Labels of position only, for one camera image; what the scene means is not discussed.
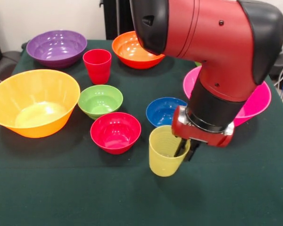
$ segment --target yellow cup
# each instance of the yellow cup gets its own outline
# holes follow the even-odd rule
[[[153,173],[161,177],[173,175],[190,149],[190,141],[185,146],[185,152],[173,157],[181,139],[172,134],[171,126],[155,128],[149,137],[149,164]]]

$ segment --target bowl rim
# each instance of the bowl rim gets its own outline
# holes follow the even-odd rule
[[[74,82],[74,85],[77,87],[77,90],[78,90],[77,99],[74,102],[74,104],[62,116],[60,116],[58,119],[52,120],[52,121],[44,123],[44,124],[40,124],[40,125],[37,125],[37,126],[31,126],[31,127],[17,127],[17,126],[11,126],[11,125],[7,125],[7,124],[4,124],[4,123],[0,123],[1,126],[4,126],[6,128],[11,128],[11,129],[34,129],[34,128],[38,128],[38,127],[42,127],[42,126],[45,126],[45,125],[49,125],[49,124],[51,124],[51,123],[53,123],[55,121],[58,121],[58,120],[64,118],[66,115],[68,115],[71,111],[73,111],[73,109],[75,108],[77,102],[79,101],[81,88],[80,88],[79,83],[74,79],[74,77],[72,77],[71,75],[69,75],[69,74],[67,74],[65,72],[61,72],[61,71],[57,71],[57,70],[52,70],[52,69],[34,69],[34,70],[24,71],[24,72],[20,72],[20,73],[17,73],[15,75],[12,75],[9,78],[3,80],[2,82],[0,82],[0,86],[4,85],[9,80],[16,79],[18,76],[21,76],[23,74],[33,73],[33,72],[38,72],[38,71],[43,71],[43,72],[51,71],[51,72],[59,73],[59,74],[62,74],[64,76],[66,76],[66,77],[69,77]]]
[[[158,125],[155,125],[155,124],[149,119],[149,116],[148,116],[148,109],[149,109],[149,107],[150,107],[152,104],[154,104],[156,101],[159,101],[159,100],[161,100],[161,99],[179,100],[179,101],[181,101],[181,102],[183,102],[183,103],[185,103],[185,104],[187,105],[187,103],[186,103],[184,100],[179,99],[179,98],[176,98],[176,97],[160,97],[160,98],[157,98],[157,99],[153,100],[151,103],[148,104],[148,106],[147,106],[147,108],[146,108],[146,117],[147,117],[148,121],[149,121],[154,127],[158,127]]]
[[[82,96],[82,93],[83,93],[83,92],[86,92],[88,89],[92,89],[93,87],[100,87],[100,86],[102,86],[102,87],[105,86],[105,87],[109,87],[109,88],[111,88],[111,89],[116,90],[117,93],[119,93],[120,96],[121,96],[121,101],[120,101],[120,104],[119,104],[115,109],[113,109],[111,112],[101,113],[101,114],[92,114],[92,113],[90,113],[89,111],[84,110],[84,108],[82,108],[82,106],[80,106],[80,99],[81,99],[81,96]],[[114,87],[114,86],[106,85],[106,84],[100,84],[100,85],[93,85],[93,86],[89,86],[89,87],[85,88],[85,89],[80,93],[80,96],[79,96],[77,105],[79,106],[79,108],[80,108],[85,114],[94,115],[94,116],[99,116],[99,115],[104,115],[104,114],[108,114],[108,113],[112,113],[113,111],[116,111],[116,110],[119,109],[120,106],[123,104],[123,101],[124,101],[123,93],[122,93],[118,88],[116,88],[116,87]]]
[[[156,55],[157,57],[155,59],[151,59],[151,60],[131,60],[131,59],[128,59],[128,58],[125,58],[125,57],[122,57],[121,55],[119,55],[116,51],[116,49],[114,48],[114,45],[116,43],[117,40],[119,40],[123,35],[125,34],[131,34],[131,33],[135,33],[136,34],[136,31],[130,31],[130,32],[125,32],[125,33],[122,33],[120,35],[118,35],[113,41],[112,41],[112,44],[111,44],[111,47],[112,47],[112,50],[113,52],[115,53],[115,55],[118,57],[118,58],[121,58],[121,59],[124,59],[126,61],[129,61],[129,62],[155,62],[155,61],[158,61],[158,60],[161,60],[163,58],[166,57],[166,55],[164,54],[159,54],[159,55]]]
[[[138,124],[138,133],[137,133],[136,138],[135,138],[134,140],[132,140],[128,145],[126,145],[126,146],[124,146],[124,147],[109,148],[109,147],[102,146],[102,145],[100,145],[97,141],[95,141],[95,140],[94,140],[94,137],[92,136],[92,128],[93,128],[93,126],[94,126],[96,123],[98,123],[98,121],[99,121],[100,119],[102,119],[102,118],[104,118],[104,117],[109,117],[109,116],[114,115],[114,114],[126,115],[126,116],[128,116],[128,117],[134,119],[134,120],[137,122],[137,124]],[[142,133],[142,125],[141,125],[141,123],[138,121],[138,119],[137,119],[136,117],[134,117],[132,114],[125,113],[125,112],[111,112],[111,113],[108,113],[108,114],[104,114],[104,115],[100,116],[99,118],[97,118],[97,119],[94,121],[94,123],[91,125],[91,127],[90,127],[90,137],[91,137],[91,139],[94,141],[94,143],[95,143],[97,146],[99,146],[100,148],[102,148],[102,149],[111,150],[111,151],[113,151],[113,150],[120,150],[120,149],[123,149],[123,148],[126,148],[126,147],[130,147],[131,145],[133,145],[133,144],[139,139],[139,137],[141,136],[141,133]]]
[[[41,35],[50,33],[50,32],[71,32],[71,33],[75,33],[75,34],[80,35],[82,38],[84,38],[84,46],[83,46],[83,49],[82,49],[79,53],[77,53],[77,54],[75,54],[75,55],[73,55],[73,56],[70,56],[70,57],[67,57],[67,58],[63,58],[63,59],[60,59],[60,60],[41,59],[41,58],[35,57],[31,52],[28,51],[28,46],[29,46],[29,45],[32,43],[32,41],[34,41],[36,38],[40,37]],[[57,62],[57,61],[61,61],[61,60],[70,59],[70,58],[72,58],[72,57],[75,57],[75,56],[78,56],[78,55],[82,54],[82,53],[85,51],[85,49],[86,49],[86,47],[87,47],[87,44],[88,44],[87,39],[86,39],[85,36],[82,35],[81,33],[75,32],[75,31],[72,31],[72,30],[58,29],[58,30],[46,31],[46,32],[43,32],[43,33],[40,33],[40,34],[34,36],[32,39],[30,39],[30,40],[28,41],[28,43],[27,43],[25,49],[26,49],[27,54],[28,54],[30,57],[32,57],[33,59],[40,60],[40,61],[43,61],[43,62]]]
[[[197,66],[197,67],[194,67],[192,70],[190,70],[190,71],[185,75],[185,77],[184,77],[184,79],[183,79],[183,91],[184,91],[184,94],[186,95],[187,98],[188,98],[188,95],[187,95],[187,90],[186,90],[186,88],[185,88],[185,83],[186,83],[186,81],[187,81],[187,79],[188,79],[188,76],[191,75],[191,73],[192,73],[193,70],[198,70],[198,69],[201,69],[201,68],[202,68],[202,65]],[[244,116],[238,116],[238,115],[236,115],[235,118],[234,118],[234,120],[235,120],[235,119],[248,119],[248,118],[252,118],[252,117],[254,117],[254,116],[256,116],[256,115],[259,115],[259,114],[263,113],[263,112],[270,106],[270,103],[271,103],[271,101],[272,101],[272,93],[271,93],[271,89],[270,89],[269,85],[267,84],[266,81],[263,81],[259,86],[265,86],[266,89],[267,89],[267,91],[268,91],[268,101],[267,101],[267,103],[265,104],[264,108],[262,108],[259,112],[254,113],[254,114],[249,114],[249,115],[244,115]]]

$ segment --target magenta bowl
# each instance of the magenta bowl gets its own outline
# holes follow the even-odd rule
[[[49,68],[66,68],[82,58],[87,39],[73,31],[56,30],[31,39],[26,51],[33,59]]]
[[[190,98],[191,92],[194,89],[195,82],[201,71],[202,66],[192,69],[183,80],[183,90],[185,95]],[[251,96],[243,105],[234,119],[234,125],[240,126],[251,118],[264,112],[270,105],[272,100],[271,90],[268,84],[264,81],[257,86]]]

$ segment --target pink bowl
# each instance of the pink bowl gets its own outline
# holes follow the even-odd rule
[[[130,114],[113,112],[99,117],[91,126],[90,135],[97,146],[110,154],[128,151],[141,135],[142,127]]]
[[[194,68],[185,76],[183,80],[183,90],[188,98],[194,88],[194,84],[200,73],[201,66]],[[252,117],[264,112],[272,100],[272,94],[266,82],[259,85],[249,99],[245,102],[242,109],[234,119],[235,126],[240,126]]]

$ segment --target orange bowl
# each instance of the orange bowl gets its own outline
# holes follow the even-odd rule
[[[66,73],[16,74],[0,83],[0,125],[29,138],[52,135],[67,123],[79,97],[79,84]]]
[[[125,65],[135,69],[154,67],[165,57],[163,54],[156,56],[143,49],[135,31],[117,36],[112,42],[112,49]]]

